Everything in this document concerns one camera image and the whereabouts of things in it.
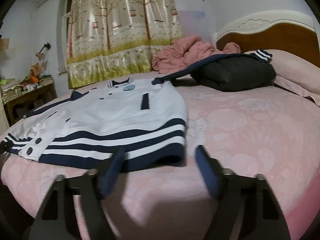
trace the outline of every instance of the blue round patch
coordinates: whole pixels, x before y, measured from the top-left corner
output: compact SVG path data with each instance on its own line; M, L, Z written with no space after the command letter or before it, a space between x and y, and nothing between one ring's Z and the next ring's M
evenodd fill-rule
M123 91L130 91L130 90L134 90L136 86L135 85L131 85L131 86L126 86Z

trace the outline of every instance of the brown headboard panel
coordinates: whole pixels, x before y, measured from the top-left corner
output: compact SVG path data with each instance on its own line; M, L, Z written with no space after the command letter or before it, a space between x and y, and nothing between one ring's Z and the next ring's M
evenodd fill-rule
M297 24L278 23L257 33L229 32L218 40L217 48L222 50L228 42L237 43L242 52L257 49L284 50L320 68L320 51L316 33Z

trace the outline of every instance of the pillowcase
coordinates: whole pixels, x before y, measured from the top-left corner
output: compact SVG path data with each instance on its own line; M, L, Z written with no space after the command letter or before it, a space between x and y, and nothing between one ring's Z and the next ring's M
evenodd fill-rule
M320 106L320 68L287 51L266 51L273 55L270 64L277 74L275 84L302 97L311 97Z

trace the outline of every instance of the window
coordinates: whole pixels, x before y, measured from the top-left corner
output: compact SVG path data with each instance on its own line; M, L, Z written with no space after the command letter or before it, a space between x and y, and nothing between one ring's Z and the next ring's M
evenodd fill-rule
M60 69L60 72L66 72L67 66L67 48L68 48L68 31L69 31L69 18L71 10L72 0L64 0L64 11L62 16L62 49L64 56L64 69Z

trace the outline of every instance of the metal screw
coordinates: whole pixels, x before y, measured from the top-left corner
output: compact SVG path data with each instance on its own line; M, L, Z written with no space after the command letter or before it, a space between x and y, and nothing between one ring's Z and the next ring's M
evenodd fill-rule
M89 171L88 171L88 175L89 175L89 176L96 175L97 173L98 173L98 170L97 170L97 169L92 169L92 170L89 170Z
M63 181L65 177L63 175L58 175L56 181Z
M258 180L267 180L267 178L263 174L257 174L256 179Z
M233 175L233 174L235 174L233 172L233 170L231 170L231 169L223 169L222 172L223 172L224 175Z

